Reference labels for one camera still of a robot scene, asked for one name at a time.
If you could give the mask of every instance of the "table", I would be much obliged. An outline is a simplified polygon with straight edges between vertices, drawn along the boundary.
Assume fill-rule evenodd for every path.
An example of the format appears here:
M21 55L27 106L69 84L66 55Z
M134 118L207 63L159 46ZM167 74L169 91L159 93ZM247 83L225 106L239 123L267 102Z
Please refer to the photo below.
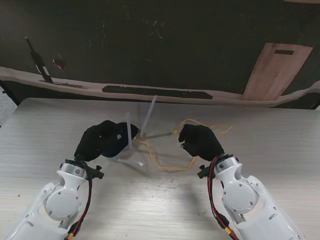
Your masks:
M0 236L14 224L39 189L58 180L56 170L71 158L83 132L104 120L141 128L149 103L26 99L0 128ZM318 238L320 218L320 113L314 110L156 103L145 132L160 163L186 166L190 156L170 132L193 118L229 123L219 137L226 153L243 163L243 175L259 178L308 240ZM92 202L78 240L227 240L212 216L207 181L197 159L186 171L158 168L142 144L126 158L144 166L109 162L95 179ZM87 184L79 189L86 202Z

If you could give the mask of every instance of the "wooden board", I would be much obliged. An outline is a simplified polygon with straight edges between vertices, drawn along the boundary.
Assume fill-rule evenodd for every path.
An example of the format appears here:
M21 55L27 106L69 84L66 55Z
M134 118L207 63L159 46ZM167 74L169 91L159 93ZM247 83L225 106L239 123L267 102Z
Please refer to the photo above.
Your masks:
M266 43L255 63L243 99L277 100L295 78L312 47Z

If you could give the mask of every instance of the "dark wall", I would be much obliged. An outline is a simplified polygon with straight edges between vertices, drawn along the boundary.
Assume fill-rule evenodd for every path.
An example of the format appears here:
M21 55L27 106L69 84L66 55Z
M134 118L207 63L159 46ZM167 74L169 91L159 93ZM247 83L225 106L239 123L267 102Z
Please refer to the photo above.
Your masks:
M1 0L0 33L0 66L38 73L28 37L54 78L242 94L265 43L284 43L314 47L284 94L320 80L318 4Z

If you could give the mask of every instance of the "red cable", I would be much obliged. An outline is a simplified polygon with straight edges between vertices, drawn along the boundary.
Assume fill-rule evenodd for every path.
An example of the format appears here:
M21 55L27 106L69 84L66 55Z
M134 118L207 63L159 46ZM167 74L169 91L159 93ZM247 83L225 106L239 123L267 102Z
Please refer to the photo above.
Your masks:
M226 228L227 226L224 224L224 222L219 218L219 215L218 215L218 211L215 207L215 204L214 204L214 200L213 200L213 195L212 195L212 172L213 172L213 169L214 169L214 166L215 166L215 161L217 160L217 157L215 157L212 162L211 162L211 165L210 165L210 171L209 171L209 176L208 176L208 182L207 182L207 186L208 186L208 194L209 194L209 200L210 200L210 205L211 205L211 210L212 210L212 213L213 215L215 215L216 219L222 224L222 226L224 228ZM231 232L230 234L230 237L233 239L233 240L239 240L239 238L233 233Z
M89 187L89 194L88 194L87 205L85 206L85 209L84 209L84 211L83 211L83 213L82 213L82 215L81 215L81 217L80 217L77 225L75 226L75 228L74 228L74 230L73 230L73 232L72 232L73 235L77 232L80 224L83 222L83 220L84 220L84 218L85 218L85 216L86 216L86 214L87 214L87 212L88 212L88 210L89 210L88 203L91 202L91 195L92 195L92 187L91 187L91 188Z

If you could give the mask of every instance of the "transparent plastic stick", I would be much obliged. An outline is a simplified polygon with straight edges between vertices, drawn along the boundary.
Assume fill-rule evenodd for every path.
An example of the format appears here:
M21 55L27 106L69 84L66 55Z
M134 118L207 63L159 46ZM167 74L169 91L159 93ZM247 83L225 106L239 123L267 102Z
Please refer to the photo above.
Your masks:
M130 112L128 111L128 112L125 114L125 116L126 116L126 127L128 128L128 145L129 145L129 148L132 149Z
M145 133L145 130L146 130L146 127L147 127L147 124L148 124L148 121L149 121L149 118L150 118L150 115L151 115L151 112L152 110L154 109L154 105L155 105L155 102L156 102L156 99L157 99L157 95L155 95L152 99L152 102L151 102L151 105L149 107L149 111L145 117L145 120L144 120L144 123L143 123L143 126L142 126L142 129L141 129L141 132L140 132L140 138L142 138L144 136L144 133Z

